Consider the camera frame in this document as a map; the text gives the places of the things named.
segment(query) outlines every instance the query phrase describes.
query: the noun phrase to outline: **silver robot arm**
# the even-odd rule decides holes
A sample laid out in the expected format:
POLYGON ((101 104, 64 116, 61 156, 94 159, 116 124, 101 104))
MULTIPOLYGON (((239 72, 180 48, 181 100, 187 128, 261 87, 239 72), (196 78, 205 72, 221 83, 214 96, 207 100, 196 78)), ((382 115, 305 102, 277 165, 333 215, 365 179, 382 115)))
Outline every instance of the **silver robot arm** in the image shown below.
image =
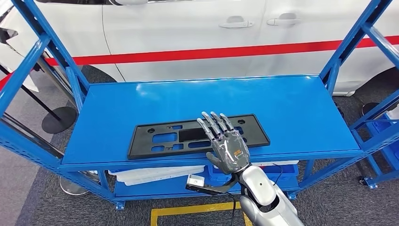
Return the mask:
POLYGON ((202 115, 209 126, 198 118, 197 122, 204 129, 217 157, 207 153, 209 161, 224 174, 231 174, 231 180, 223 186, 204 184, 204 178, 189 175, 186 188, 210 195, 226 193, 236 183, 242 187, 241 209, 255 226, 303 226, 292 203, 277 185, 268 179, 264 171, 253 166, 249 161, 248 147, 229 119, 211 112, 202 115))
POLYGON ((277 185, 273 186, 260 167, 246 168, 239 182, 245 193, 239 199, 241 209, 254 225, 303 226, 293 204, 277 185))

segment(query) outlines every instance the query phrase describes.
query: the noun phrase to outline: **floor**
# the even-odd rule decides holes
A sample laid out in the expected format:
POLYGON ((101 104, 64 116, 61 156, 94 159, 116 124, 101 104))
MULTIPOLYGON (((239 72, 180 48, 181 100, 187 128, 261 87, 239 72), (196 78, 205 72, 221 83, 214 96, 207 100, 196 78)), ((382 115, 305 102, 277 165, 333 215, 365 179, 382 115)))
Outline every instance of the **floor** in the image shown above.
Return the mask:
MULTIPOLYGON (((31 73, 40 93, 36 93, 50 108, 64 106, 66 97, 42 72, 31 73)), ((41 121, 46 111, 24 91, 19 90, 6 112, 22 124, 51 141, 52 135, 41 129, 41 121)), ((25 199, 36 178, 39 166, 0 147, 0 226, 15 225, 25 199)))
MULTIPOLYGON (((90 79, 101 81, 98 72, 90 71, 90 79)), ((373 79, 359 89, 352 97, 335 97, 342 109, 345 120, 351 124, 359 118, 363 103, 380 101, 393 90, 399 88, 399 73, 395 70, 373 79)), ((32 78, 40 79, 40 93, 51 108, 65 105, 66 98, 46 80, 42 74, 32 78)), ((45 112, 24 93, 18 93, 15 103, 8 113, 44 136, 51 143, 63 149, 71 129, 50 136, 40 129, 45 112)), ((65 194, 58 185, 58 178, 43 168, 38 169, 28 161, 7 151, 0 150, 0 168, 5 171, 0 181, 0 226, 66 226, 66 225, 107 225, 107 226, 147 226, 153 208, 192 206, 200 204, 231 202, 229 197, 198 197, 128 202, 124 211, 116 211, 113 204, 89 194, 72 197, 65 194)), ((379 164, 386 163, 376 155, 379 164)), ((326 165, 329 160, 316 161, 315 169, 326 165)), ((365 173, 372 175, 367 162, 362 161, 365 173)), ((304 162, 299 163, 303 169, 304 162)), ((340 173, 322 181, 316 186, 301 192, 293 201, 305 225, 315 226, 395 226, 399 223, 397 210, 399 180, 384 182, 376 190, 361 186, 356 177, 360 171, 353 165, 340 173)), ((180 214, 158 217, 159 226, 225 226, 229 225, 231 211, 180 214)), ((235 226, 243 226, 244 218, 240 210, 234 218, 235 226)))

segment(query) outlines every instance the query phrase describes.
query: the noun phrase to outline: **shelf surface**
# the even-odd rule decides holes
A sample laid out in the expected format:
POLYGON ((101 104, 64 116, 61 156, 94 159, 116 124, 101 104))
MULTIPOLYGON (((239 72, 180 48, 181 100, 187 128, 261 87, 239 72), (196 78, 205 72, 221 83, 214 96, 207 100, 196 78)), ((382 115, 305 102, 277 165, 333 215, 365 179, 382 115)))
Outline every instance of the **shelf surface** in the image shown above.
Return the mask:
MULTIPOLYGON (((220 186, 224 183, 209 181, 209 175, 205 171, 202 173, 196 173, 196 175, 204 177, 205 184, 208 185, 220 186)), ((123 182, 116 182, 115 195, 116 197, 124 197, 123 200, 177 198, 206 195, 185 189, 186 182, 187 176, 133 186, 126 186, 123 182)), ((279 180, 277 185, 282 191, 294 191, 299 189, 296 177, 290 177, 290 179, 287 180, 279 180)), ((229 190, 229 192, 232 194, 239 194, 240 190, 240 185, 236 184, 231 190, 229 190)))
POLYGON ((250 148, 253 162, 361 153, 318 76, 247 77, 91 85, 62 164, 205 165, 205 153, 127 158, 136 125, 193 120, 202 111, 254 113, 271 145, 250 148))

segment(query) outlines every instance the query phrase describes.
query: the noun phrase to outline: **yellow floor marking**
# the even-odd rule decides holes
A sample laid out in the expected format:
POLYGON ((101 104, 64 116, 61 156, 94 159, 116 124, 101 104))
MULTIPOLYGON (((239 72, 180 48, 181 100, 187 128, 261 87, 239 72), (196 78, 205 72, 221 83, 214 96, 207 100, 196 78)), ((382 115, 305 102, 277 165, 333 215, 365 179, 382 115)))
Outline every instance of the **yellow floor marking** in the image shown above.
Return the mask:
MULTIPOLYGON (((237 209, 241 209, 239 202, 236 203, 237 209)), ((162 209, 152 209, 151 210, 151 226, 158 226, 158 216, 168 216, 168 215, 178 215, 178 214, 189 214, 189 213, 202 213, 202 212, 212 212, 212 211, 222 211, 222 210, 232 210, 233 203, 216 203, 216 204, 206 204, 198 206, 182 206, 182 207, 171 207, 162 209)), ((251 221, 244 214, 245 226, 252 226, 251 221)))

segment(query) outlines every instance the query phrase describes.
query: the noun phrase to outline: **humanoid robot hand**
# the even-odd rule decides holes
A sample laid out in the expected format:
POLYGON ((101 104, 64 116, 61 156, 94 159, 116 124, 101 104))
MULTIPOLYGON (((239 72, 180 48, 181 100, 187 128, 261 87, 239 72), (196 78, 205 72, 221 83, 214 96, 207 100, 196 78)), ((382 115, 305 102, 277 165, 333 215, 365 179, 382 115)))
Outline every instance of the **humanoid robot hand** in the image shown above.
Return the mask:
POLYGON ((197 122, 204 129, 217 156, 207 152, 207 158, 224 174, 238 172, 249 164, 248 147, 238 130, 234 129, 223 113, 220 117, 215 112, 211 112, 211 115, 216 123, 206 112, 202 112, 210 128, 201 118, 197 118, 197 122))

